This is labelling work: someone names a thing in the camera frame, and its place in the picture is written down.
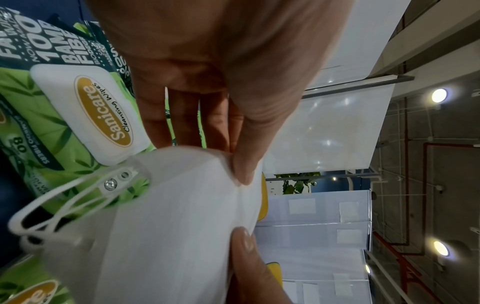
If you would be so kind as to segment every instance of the ceiling light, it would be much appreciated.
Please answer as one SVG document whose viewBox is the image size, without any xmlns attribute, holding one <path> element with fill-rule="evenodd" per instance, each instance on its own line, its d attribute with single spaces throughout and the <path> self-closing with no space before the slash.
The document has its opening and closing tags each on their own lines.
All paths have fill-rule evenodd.
<svg viewBox="0 0 480 304">
<path fill-rule="evenodd" d="M 436 89 L 431 95 L 431 100 L 435 103 L 440 103 L 445 99 L 447 99 L 447 91 L 445 89 Z"/>
<path fill-rule="evenodd" d="M 448 256 L 449 255 L 449 250 L 447 246 L 445 246 L 442 242 L 440 241 L 434 241 L 433 246 L 435 247 L 435 250 L 443 255 L 443 256 Z"/>
</svg>

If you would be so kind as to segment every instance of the wet wipes package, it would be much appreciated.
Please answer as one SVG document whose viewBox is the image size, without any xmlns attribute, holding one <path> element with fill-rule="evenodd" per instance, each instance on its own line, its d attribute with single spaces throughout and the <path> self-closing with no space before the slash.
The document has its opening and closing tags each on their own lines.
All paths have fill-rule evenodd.
<svg viewBox="0 0 480 304">
<path fill-rule="evenodd" d="M 0 148 L 35 196 L 154 149 L 103 44 L 2 7 Z M 44 208 L 56 212 L 84 187 Z M 113 203 L 147 187 L 139 179 Z"/>
</svg>

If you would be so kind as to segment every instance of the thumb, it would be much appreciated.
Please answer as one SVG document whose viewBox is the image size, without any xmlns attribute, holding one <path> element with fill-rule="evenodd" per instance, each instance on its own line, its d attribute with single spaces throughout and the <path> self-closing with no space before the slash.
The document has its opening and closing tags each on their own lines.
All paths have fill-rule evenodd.
<svg viewBox="0 0 480 304">
<path fill-rule="evenodd" d="M 232 232 L 230 246 L 233 272 L 248 303 L 292 303 L 262 261 L 254 236 L 250 236 L 243 227 L 236 228 Z"/>
</svg>

